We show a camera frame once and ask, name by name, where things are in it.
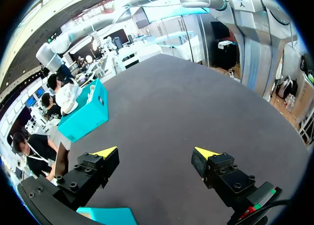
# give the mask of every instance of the person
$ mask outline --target person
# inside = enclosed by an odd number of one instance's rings
[[[85,65],[87,65],[87,62],[84,60],[84,58],[81,58],[80,56],[78,57],[78,66],[80,68],[84,67]]]
[[[51,74],[47,83],[55,91],[55,102],[61,107],[62,115],[72,112],[78,106],[76,98],[82,93],[82,88],[74,79],[69,79],[68,83],[63,85],[56,74]]]
[[[20,133],[13,135],[13,147],[18,153],[27,157],[27,165],[39,177],[45,176],[49,181],[54,178],[57,147],[46,135],[30,135],[28,140]]]
[[[81,58],[79,56],[78,57],[78,67],[79,67],[78,74],[87,71],[86,65],[87,65],[87,62],[84,60],[84,58]]]
[[[49,95],[49,93],[45,93],[41,102],[43,106],[47,108],[47,116],[50,118],[52,115],[55,115],[57,118],[61,118],[61,107],[54,103],[53,98]]]

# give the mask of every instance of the gray table surface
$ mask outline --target gray table surface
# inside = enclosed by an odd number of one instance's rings
[[[268,102],[229,77],[167,55],[104,83],[109,121],[71,145],[69,169],[84,152],[119,148],[120,165],[87,207],[129,207],[138,224],[226,224],[233,214],[191,164],[193,147],[227,152],[256,186],[296,190],[309,154]],[[280,208],[268,213],[269,219]]]

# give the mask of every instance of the black cable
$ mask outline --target black cable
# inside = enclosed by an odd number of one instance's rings
[[[185,31],[186,31],[186,35],[187,35],[187,38],[188,38],[188,43],[189,43],[190,49],[191,49],[192,62],[194,63],[194,57],[193,57],[193,52],[192,52],[192,46],[191,46],[190,38],[189,38],[189,36],[188,36],[188,32],[187,32],[187,29],[186,29],[186,25],[185,25],[185,22],[184,22],[184,18],[183,18],[183,16],[181,16],[181,17],[182,17],[183,24],[184,24]]]
[[[205,10],[204,8],[202,8],[203,10]],[[205,10],[206,11],[206,10]],[[206,11],[206,13],[209,13],[208,11]]]
[[[283,200],[272,202],[269,205],[267,205],[265,207],[262,207],[262,208],[260,208],[260,209],[258,209],[256,211],[254,211],[253,213],[249,214],[245,218],[237,221],[234,225],[242,224],[245,220],[248,220],[249,218],[253,217],[254,215],[257,215],[258,213],[260,213],[260,212],[262,212],[264,210],[270,209],[270,208],[278,206],[278,205],[289,205],[289,204],[291,204],[291,200],[289,200],[289,199],[283,199]]]

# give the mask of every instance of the teal container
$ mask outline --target teal container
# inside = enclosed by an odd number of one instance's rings
[[[95,91],[92,101],[87,104],[91,85],[95,85]],[[76,142],[108,121],[108,93],[99,79],[83,88],[77,103],[78,107],[63,116],[58,126],[58,130],[71,142]]]
[[[88,215],[91,220],[105,225],[136,225],[136,221],[129,208],[103,209],[78,208],[77,212]]]

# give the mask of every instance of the teal box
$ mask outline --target teal box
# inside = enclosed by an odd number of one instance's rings
[[[91,102],[87,104],[91,85],[95,85],[95,90]],[[71,142],[76,142],[108,121],[108,93],[99,79],[83,88],[77,103],[78,107],[63,116],[58,126],[58,130]]]

